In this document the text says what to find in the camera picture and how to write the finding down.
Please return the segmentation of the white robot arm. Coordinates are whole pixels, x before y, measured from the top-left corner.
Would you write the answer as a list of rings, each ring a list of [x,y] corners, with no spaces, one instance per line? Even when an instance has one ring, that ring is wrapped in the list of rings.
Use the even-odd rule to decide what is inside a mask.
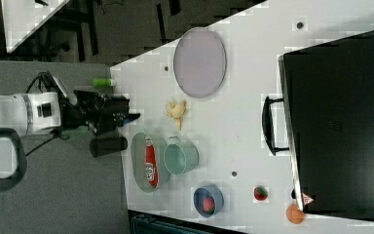
[[[48,135],[88,127],[95,135],[111,133],[138,119],[123,96],[75,91],[70,95],[0,95],[0,129],[12,129],[21,137]]]

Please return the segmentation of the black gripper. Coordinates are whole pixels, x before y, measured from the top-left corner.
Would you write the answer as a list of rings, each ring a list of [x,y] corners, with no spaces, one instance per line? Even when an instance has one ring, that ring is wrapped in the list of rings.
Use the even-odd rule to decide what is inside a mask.
[[[74,95],[76,104],[66,97],[59,101],[61,127],[64,130],[87,126],[96,136],[100,136],[140,117],[139,113],[130,113],[130,101],[126,97],[88,91],[74,91]]]

